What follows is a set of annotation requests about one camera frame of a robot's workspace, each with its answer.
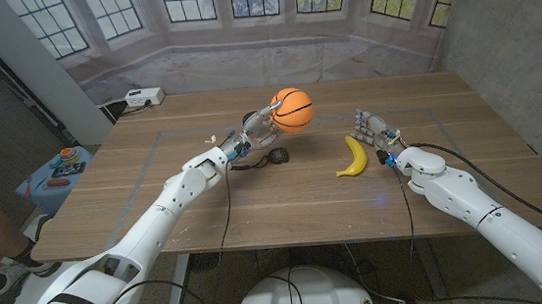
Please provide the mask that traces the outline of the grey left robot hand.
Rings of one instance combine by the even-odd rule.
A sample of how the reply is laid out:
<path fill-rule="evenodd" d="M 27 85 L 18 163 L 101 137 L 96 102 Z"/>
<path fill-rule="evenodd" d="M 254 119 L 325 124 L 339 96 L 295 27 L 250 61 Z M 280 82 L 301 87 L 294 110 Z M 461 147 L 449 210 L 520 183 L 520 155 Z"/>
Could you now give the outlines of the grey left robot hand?
<path fill-rule="evenodd" d="M 273 121 L 272 115 L 281 108 L 277 101 L 261 111 L 252 112 L 246 117 L 243 129 L 231 140 L 221 146 L 229 161 L 246 157 L 251 151 L 266 149 L 283 134 Z"/>

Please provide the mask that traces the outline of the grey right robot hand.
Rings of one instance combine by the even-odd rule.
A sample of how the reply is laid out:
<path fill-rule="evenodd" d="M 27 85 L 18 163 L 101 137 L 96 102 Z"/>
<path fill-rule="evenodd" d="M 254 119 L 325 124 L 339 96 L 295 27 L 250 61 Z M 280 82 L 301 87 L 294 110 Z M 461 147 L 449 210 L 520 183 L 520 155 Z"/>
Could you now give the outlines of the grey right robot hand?
<path fill-rule="evenodd" d="M 355 132 L 351 133 L 354 139 L 374 146 L 398 157 L 408 145 L 402 139 L 400 130 L 385 122 L 380 116 L 376 116 L 367 110 L 356 110 Z"/>

